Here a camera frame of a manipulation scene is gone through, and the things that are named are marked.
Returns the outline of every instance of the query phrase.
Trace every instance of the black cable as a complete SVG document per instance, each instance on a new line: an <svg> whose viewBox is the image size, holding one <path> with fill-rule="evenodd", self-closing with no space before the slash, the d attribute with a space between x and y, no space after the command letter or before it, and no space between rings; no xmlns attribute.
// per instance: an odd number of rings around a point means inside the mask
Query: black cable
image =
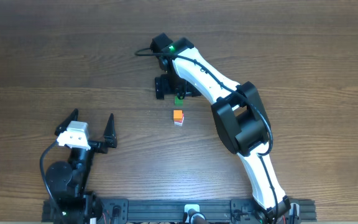
<svg viewBox="0 0 358 224"><path fill-rule="evenodd" d="M49 185L47 183L47 178L45 176L45 171L44 171L44 157L48 154L49 150L51 150L51 148L55 147L57 144L57 141L54 141L46 150L44 150L44 152L42 153L41 157L40 157L40 170L41 170L41 176L42 176L42 180L44 181L44 184L45 184L45 188L47 189L47 192L49 194L49 197L50 197L50 201L52 201L53 205L51 205L51 207L55 207L56 208L56 211L57 213L59 214L63 224L66 224L65 222L65 219L63 217L63 213L62 211L60 210L55 198L53 197L50 189L49 189Z"/></svg>
<svg viewBox="0 0 358 224"><path fill-rule="evenodd" d="M218 78L216 78L216 76L214 76L212 74L211 71L208 70L208 68L206 68L202 63L199 63L197 62L196 59L191 59L191 58L188 58L188 57L184 57L184 56L181 56L181 55L175 55L175 54L166 54L166 53L151 53L151 54L140 54L140 52L143 52L145 50L151 50L150 47L147 47L147 48L144 48L144 49L140 49L140 50L137 50L135 52L135 55L136 56L157 56L157 57L167 57L167 58L170 58L172 60L175 60L176 58L180 58L180 59L183 59L183 60L187 60L189 62L193 62L194 64L198 65L201 67L202 70L204 70L204 72L208 75L210 75L220 86L221 88L237 95L247 106L250 106L251 108L253 108L260 116L264 126L265 126L265 129L267 130L267 133L268 133L268 149L266 152L264 153L258 153L258 157L260 158L260 161L262 162L262 165L265 169L265 173L266 173L266 176L267 176L267 180L270 184L270 188L272 189L272 192L273 192L273 196L274 196L274 200L275 200L275 206L276 206L276 216L274 218L274 223L273 224L276 224L277 222L277 218L278 218L278 200L277 200L277 195L276 195L276 192L274 191L274 187L273 187L273 183L272 181L270 180L270 176L269 176L269 173L267 172L267 168L266 168L266 165L265 165L265 162L263 160L263 156L266 156L266 155L269 155L269 153L272 151L273 149L273 133L272 133L272 130L270 129L270 126L267 122L267 120L265 119L265 117L263 116L263 114L258 110L258 108L256 108L256 106L254 106L252 103L250 103L248 101L248 99L240 94L239 92L237 91L234 91L232 89L230 89L229 87L227 87L225 84L223 84L223 82L221 82Z"/></svg>

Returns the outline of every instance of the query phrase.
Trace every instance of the wooden table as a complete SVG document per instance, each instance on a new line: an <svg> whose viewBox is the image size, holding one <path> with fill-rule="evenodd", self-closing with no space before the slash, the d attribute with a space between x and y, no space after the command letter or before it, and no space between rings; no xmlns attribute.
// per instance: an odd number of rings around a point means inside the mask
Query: wooden table
<svg viewBox="0 0 358 224"><path fill-rule="evenodd" d="M259 0L0 0L0 221L40 220L39 157L74 108L93 139L115 115L118 148L88 184L101 197L252 196L207 100L187 98L178 127L173 96L155 99L157 60L133 52L161 32L257 86L287 195L316 200L320 221L358 221L358 1Z"/></svg>

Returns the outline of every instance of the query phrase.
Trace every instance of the orange cube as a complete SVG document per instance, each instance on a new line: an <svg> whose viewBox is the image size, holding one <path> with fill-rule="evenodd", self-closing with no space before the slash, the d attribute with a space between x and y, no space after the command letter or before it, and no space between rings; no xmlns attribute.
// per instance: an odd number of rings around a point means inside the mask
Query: orange cube
<svg viewBox="0 0 358 224"><path fill-rule="evenodd" d="M183 117L182 110L173 110L173 121L181 122L182 117Z"/></svg>

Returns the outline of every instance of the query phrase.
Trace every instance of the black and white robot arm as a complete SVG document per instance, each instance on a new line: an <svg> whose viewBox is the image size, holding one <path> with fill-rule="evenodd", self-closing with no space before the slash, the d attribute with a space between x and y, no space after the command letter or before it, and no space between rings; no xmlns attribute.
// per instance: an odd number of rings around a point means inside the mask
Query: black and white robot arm
<svg viewBox="0 0 358 224"><path fill-rule="evenodd" d="M222 75L185 38L173 42L160 34L149 49L152 54L140 54L146 49L135 54L156 56L160 68L167 73L155 79L156 97L163 99L165 94L175 94L182 99L198 95L207 98L221 141L231 153L240 157L255 201L268 222L276 222L277 217L290 209L290 203L270 161L268 150L272 136L266 129L267 125L270 130L270 123L256 87L250 82L240 85ZM234 115L234 110L245 106L247 110Z"/></svg>

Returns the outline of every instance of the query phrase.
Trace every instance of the green cube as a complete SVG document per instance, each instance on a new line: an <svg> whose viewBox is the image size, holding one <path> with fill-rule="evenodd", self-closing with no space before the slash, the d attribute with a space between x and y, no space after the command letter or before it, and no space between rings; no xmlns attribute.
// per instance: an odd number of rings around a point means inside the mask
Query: green cube
<svg viewBox="0 0 358 224"><path fill-rule="evenodd" d="M175 96L175 105L183 106L183 100L179 100L178 96Z"/></svg>

